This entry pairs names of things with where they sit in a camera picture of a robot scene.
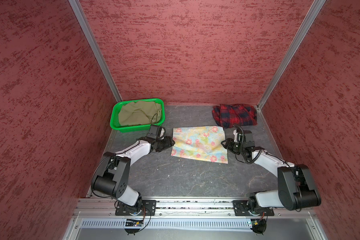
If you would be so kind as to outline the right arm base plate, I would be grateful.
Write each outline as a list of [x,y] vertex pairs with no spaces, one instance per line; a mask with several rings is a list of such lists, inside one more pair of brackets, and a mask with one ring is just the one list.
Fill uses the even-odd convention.
[[273,217],[274,210],[271,207],[257,207],[253,201],[234,200],[233,210],[236,217]]

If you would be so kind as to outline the aluminium corner post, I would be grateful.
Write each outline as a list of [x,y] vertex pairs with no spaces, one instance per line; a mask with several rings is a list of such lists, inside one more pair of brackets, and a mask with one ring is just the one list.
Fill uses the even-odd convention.
[[85,16],[84,10],[80,4],[80,1],[69,0],[69,4],[70,4],[71,8],[73,9],[76,19],[79,22],[79,25],[87,39],[87,42],[89,43],[89,45],[91,47],[91,50],[92,50],[92,52],[97,60],[97,63],[109,85],[109,88],[110,88],[114,98],[116,99],[117,102],[121,102],[122,101],[121,94],[118,90],[118,87],[117,87],[115,81],[114,81],[111,71],[106,63],[106,60],[101,52],[101,49],[96,41],[96,38],[93,34],[90,24]]
[[320,11],[325,3],[326,3],[326,0],[314,0],[313,1],[306,16],[304,17],[299,29],[297,30],[290,46],[288,47],[288,50],[286,51],[281,63],[279,64],[269,85],[267,86],[264,94],[262,95],[260,101],[257,104],[257,109],[259,111],[261,111],[263,109],[263,107],[265,106],[267,100],[271,96],[271,93],[277,86],[283,73],[287,69],[290,61],[294,57],[295,53],[297,52],[298,48],[300,47],[301,43],[303,42],[305,36],[307,35],[308,31],[310,30],[312,24],[314,23],[315,19],[317,18],[318,14],[320,13]]

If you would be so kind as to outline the left aluminium corner post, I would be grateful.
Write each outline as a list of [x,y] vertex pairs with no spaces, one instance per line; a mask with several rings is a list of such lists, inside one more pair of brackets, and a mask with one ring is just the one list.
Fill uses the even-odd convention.
[[79,25],[87,39],[87,42],[89,43],[89,45],[91,47],[91,50],[92,50],[92,52],[97,60],[97,63],[109,85],[109,88],[110,88],[114,98],[116,99],[117,102],[121,102],[122,101],[121,94],[118,90],[118,87],[117,87],[115,81],[114,81],[111,71],[106,63],[106,60],[101,52],[101,49],[96,41],[96,38],[93,34],[90,24],[85,16],[84,10],[80,4],[80,1],[69,0],[69,4],[70,4],[71,8],[73,9],[76,19],[79,22]]

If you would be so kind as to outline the pastel floral skirt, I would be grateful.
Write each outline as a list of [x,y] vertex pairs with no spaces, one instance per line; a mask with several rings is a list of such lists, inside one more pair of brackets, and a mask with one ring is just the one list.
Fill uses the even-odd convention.
[[222,142],[225,131],[218,126],[173,128],[171,155],[190,160],[227,164],[228,151]]

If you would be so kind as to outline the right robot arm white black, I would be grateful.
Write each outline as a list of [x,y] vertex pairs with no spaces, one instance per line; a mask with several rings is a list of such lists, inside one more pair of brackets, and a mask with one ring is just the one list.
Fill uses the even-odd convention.
[[256,147],[254,142],[226,139],[222,146],[236,156],[242,156],[242,163],[261,166],[277,177],[276,190],[253,193],[246,201],[234,204],[240,214],[272,216],[274,208],[301,211],[321,205],[322,199],[308,166],[282,160],[264,148]]

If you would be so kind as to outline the olive green garment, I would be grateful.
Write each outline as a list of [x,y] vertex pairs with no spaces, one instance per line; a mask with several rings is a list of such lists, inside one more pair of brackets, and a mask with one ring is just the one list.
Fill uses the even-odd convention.
[[137,101],[122,106],[118,113],[119,124],[139,126],[158,123],[163,115],[161,104],[156,102]]

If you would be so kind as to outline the red plaid skirt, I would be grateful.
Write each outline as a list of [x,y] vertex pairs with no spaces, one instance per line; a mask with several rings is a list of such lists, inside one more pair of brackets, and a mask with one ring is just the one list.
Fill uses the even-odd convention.
[[256,126],[257,111],[250,105],[219,105],[213,106],[213,118],[219,127],[225,129],[238,126]]

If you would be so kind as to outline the right aluminium corner post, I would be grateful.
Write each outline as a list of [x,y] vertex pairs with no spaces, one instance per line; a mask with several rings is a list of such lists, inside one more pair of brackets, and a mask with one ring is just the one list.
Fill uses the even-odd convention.
[[298,48],[300,47],[301,43],[303,42],[305,36],[307,35],[308,31],[310,30],[312,24],[314,23],[315,19],[317,18],[318,14],[320,13],[320,11],[325,3],[326,3],[326,0],[314,0],[313,1],[306,16],[304,17],[299,29],[297,30],[290,46],[288,47],[288,50],[286,51],[281,63],[279,64],[269,85],[267,86],[264,94],[262,95],[260,101],[257,104],[257,109],[259,111],[261,111],[263,109],[263,107],[265,106],[267,100],[271,96],[271,93],[277,86],[283,73],[287,69],[290,61],[294,57],[295,53],[297,52]]

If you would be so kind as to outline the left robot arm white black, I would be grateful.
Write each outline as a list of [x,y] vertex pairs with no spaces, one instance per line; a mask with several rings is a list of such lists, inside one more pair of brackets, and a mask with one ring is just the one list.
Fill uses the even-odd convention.
[[152,152],[162,152],[174,145],[175,141],[169,136],[158,139],[144,137],[122,151],[104,153],[92,177],[92,193],[117,200],[131,215],[140,214],[143,200],[141,194],[128,185],[130,168],[142,157]]

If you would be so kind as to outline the aluminium front rail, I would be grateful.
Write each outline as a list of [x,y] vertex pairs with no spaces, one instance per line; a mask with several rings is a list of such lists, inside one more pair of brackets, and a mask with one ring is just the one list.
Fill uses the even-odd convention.
[[[239,198],[193,198],[193,197],[146,197],[144,200],[156,200],[156,211],[153,218],[261,218],[261,217],[236,217],[233,210],[233,201]],[[74,217],[81,218],[111,218],[129,217],[116,216],[115,203],[117,201],[108,198],[83,198],[79,199],[74,210]],[[284,208],[274,208],[276,219],[314,219],[317,217],[312,208],[303,209],[299,212],[288,211]]]

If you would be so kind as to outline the green plastic basket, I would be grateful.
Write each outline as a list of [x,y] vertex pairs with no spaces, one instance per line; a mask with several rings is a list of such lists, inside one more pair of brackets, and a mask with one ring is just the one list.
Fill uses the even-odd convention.
[[162,108],[163,108],[163,115],[162,115],[161,120],[158,123],[155,123],[154,125],[161,126],[164,123],[164,121],[166,119],[166,114],[165,114],[165,106],[164,106],[163,100],[161,100],[161,99],[142,99],[142,100],[123,101],[123,102],[117,103],[113,107],[111,120],[110,120],[110,126],[112,129],[120,131],[121,133],[128,133],[128,132],[144,131],[144,130],[148,130],[150,128],[151,124],[139,125],[139,126],[128,126],[128,127],[127,126],[122,127],[119,124],[118,113],[120,112],[122,106],[124,106],[128,103],[137,102],[137,101],[156,102],[158,104],[161,104]]

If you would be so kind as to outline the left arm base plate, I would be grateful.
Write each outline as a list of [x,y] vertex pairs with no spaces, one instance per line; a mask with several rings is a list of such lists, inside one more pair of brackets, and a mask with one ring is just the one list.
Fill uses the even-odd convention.
[[156,211],[156,200],[142,200],[138,202],[141,204],[140,207],[132,207],[122,202],[115,203],[115,215],[116,216],[154,216]]

